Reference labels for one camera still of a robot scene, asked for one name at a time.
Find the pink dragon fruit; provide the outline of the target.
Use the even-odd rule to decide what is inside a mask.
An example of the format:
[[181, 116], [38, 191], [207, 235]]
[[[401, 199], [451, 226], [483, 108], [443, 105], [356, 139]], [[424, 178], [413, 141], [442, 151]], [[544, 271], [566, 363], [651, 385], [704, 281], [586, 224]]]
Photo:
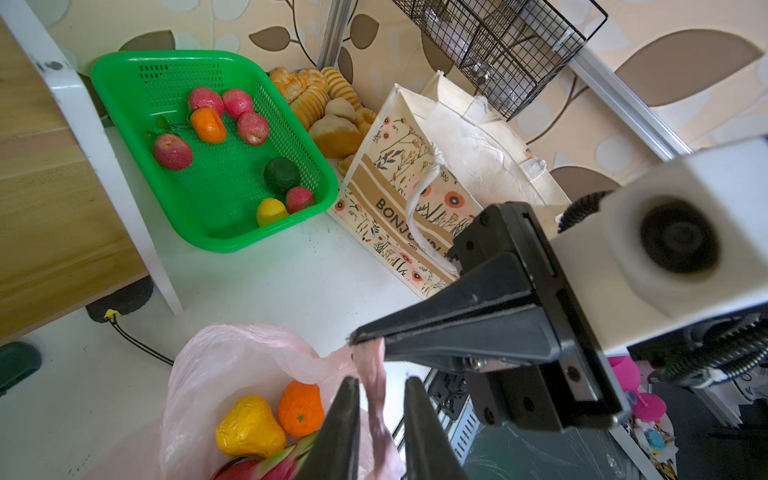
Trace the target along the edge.
[[318, 433], [303, 437], [296, 444], [264, 460], [237, 457], [224, 464], [212, 480], [292, 480], [295, 479], [315, 444]]

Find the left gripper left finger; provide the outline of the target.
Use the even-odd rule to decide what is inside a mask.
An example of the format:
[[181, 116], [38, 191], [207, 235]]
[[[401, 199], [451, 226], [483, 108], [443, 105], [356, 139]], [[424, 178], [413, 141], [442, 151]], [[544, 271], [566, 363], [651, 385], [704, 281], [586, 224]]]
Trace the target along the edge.
[[315, 443], [296, 480], [355, 480], [360, 444], [360, 382], [340, 384]]

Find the red apple left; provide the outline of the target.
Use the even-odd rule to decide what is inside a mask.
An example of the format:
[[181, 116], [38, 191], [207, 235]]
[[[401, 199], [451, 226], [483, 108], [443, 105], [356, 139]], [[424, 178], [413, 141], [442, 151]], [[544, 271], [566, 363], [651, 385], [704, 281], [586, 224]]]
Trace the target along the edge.
[[152, 154], [160, 166], [172, 171], [188, 168], [194, 159], [193, 151], [187, 142], [178, 135], [170, 133], [155, 139]]

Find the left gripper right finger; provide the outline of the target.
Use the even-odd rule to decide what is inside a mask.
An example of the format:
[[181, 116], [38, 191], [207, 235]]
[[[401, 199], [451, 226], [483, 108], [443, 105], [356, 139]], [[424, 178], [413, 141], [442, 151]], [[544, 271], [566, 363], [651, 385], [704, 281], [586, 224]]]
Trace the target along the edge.
[[418, 377], [405, 383], [404, 424], [406, 479], [468, 479]]

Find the yellow lemon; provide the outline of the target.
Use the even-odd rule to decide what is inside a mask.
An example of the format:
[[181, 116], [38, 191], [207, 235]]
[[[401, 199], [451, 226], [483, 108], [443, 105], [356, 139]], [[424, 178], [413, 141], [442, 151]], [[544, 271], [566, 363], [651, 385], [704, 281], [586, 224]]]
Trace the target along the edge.
[[286, 219], [289, 216], [287, 207], [276, 198], [266, 198], [258, 206], [257, 223], [259, 227], [266, 227]]

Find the yellow bell pepper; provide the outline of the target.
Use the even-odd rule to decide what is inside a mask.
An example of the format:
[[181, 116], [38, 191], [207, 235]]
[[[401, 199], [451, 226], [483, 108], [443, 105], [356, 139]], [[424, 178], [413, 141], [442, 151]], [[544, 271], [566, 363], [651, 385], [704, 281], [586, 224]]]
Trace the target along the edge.
[[283, 451], [287, 437], [268, 402], [256, 395], [238, 400], [215, 431], [216, 444], [224, 454], [270, 458]]

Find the white bread tray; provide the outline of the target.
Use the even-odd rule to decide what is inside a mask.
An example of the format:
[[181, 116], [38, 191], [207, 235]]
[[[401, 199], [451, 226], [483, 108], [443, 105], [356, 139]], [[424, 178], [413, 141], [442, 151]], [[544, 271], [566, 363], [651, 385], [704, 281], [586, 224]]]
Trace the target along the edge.
[[[269, 72], [269, 78], [307, 132], [317, 120], [332, 114], [353, 122], [364, 140], [377, 117], [375, 111], [363, 106], [351, 84], [334, 67], [296, 72], [277, 67]], [[334, 160], [337, 171], [344, 176], [357, 151], [347, 157], [327, 159]]]

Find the green fruit basket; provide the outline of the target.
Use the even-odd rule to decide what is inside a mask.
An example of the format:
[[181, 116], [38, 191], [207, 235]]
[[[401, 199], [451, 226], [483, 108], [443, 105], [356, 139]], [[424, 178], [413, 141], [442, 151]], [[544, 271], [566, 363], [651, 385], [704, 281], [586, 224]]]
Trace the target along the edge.
[[[243, 56], [212, 50], [120, 51], [97, 60], [91, 80], [170, 225], [195, 247], [235, 252], [326, 211], [336, 200], [338, 180], [331, 166], [268, 75]], [[231, 117], [223, 120], [223, 143], [201, 141], [188, 122], [188, 97], [196, 87], [248, 93], [270, 127], [265, 143], [247, 144]], [[154, 141], [167, 133], [191, 147], [188, 168], [168, 170], [154, 159]], [[259, 204], [276, 195], [264, 181], [264, 168], [276, 157], [296, 164], [301, 186], [312, 191], [316, 203], [259, 227]]]

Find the cream canvas tote bag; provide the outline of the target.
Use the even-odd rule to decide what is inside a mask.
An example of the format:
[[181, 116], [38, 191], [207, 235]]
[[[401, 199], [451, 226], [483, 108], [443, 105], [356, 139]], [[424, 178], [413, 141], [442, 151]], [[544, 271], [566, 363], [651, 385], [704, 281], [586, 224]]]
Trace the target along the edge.
[[494, 203], [531, 205], [548, 237], [570, 200], [489, 106], [443, 73], [396, 85], [343, 176], [331, 216], [426, 299], [458, 277], [454, 239]]

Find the black tape measure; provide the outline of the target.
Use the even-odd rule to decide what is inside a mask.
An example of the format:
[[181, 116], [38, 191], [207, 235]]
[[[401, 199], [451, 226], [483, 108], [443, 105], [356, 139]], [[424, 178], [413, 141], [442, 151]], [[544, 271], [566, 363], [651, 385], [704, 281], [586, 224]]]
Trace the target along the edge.
[[88, 304], [86, 312], [94, 322], [111, 322], [139, 310], [149, 301], [153, 292], [154, 283], [147, 276]]

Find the dark green pipe wrench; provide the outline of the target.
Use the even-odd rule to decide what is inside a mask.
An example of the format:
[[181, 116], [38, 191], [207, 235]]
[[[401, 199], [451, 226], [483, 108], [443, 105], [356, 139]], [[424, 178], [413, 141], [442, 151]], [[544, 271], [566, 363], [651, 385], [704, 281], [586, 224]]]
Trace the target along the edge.
[[23, 342], [5, 344], [0, 350], [0, 396], [25, 380], [42, 366], [42, 355], [33, 345]]

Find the green avocado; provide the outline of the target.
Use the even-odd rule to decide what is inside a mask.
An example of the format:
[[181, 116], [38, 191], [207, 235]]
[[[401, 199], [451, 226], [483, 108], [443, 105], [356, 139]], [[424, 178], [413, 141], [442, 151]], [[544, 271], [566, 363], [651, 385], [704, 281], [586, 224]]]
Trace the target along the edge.
[[301, 173], [294, 162], [285, 157], [271, 159], [264, 168], [264, 181], [277, 195], [285, 195], [301, 184]]

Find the pink plastic grocery bag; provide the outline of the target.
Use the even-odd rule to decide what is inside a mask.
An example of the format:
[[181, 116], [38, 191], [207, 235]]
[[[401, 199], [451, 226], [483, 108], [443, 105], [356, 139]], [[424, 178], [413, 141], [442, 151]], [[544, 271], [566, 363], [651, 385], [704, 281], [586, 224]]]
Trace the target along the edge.
[[214, 325], [198, 332], [177, 355], [163, 416], [126, 437], [86, 479], [209, 479], [225, 462], [214, 431], [247, 395], [275, 407], [292, 380], [315, 384], [330, 407], [346, 377], [365, 389], [360, 422], [359, 474], [400, 479], [406, 466], [384, 421], [385, 346], [381, 339], [342, 347], [321, 357], [299, 335], [272, 325]]

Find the small orange tangerine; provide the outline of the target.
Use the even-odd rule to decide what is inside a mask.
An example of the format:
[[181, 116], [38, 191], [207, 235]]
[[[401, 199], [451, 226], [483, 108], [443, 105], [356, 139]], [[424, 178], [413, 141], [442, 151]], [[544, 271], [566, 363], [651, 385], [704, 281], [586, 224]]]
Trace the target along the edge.
[[226, 127], [220, 115], [213, 109], [194, 110], [189, 117], [189, 122], [199, 139], [207, 144], [217, 145], [226, 140]]

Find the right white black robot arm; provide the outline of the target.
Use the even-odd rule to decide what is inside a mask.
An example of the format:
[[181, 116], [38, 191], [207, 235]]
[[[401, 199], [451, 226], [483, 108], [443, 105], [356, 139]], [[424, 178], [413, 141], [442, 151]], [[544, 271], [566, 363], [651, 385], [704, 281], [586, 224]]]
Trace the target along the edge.
[[[645, 215], [640, 242], [672, 273], [714, 266], [719, 245], [703, 212], [680, 199]], [[563, 432], [610, 429], [628, 417], [594, 328], [532, 206], [486, 207], [454, 239], [459, 279], [433, 297], [359, 327], [350, 345], [383, 339], [385, 358], [463, 374], [476, 415], [488, 426]], [[656, 364], [654, 381], [728, 381], [767, 356], [767, 304], [757, 318]]]

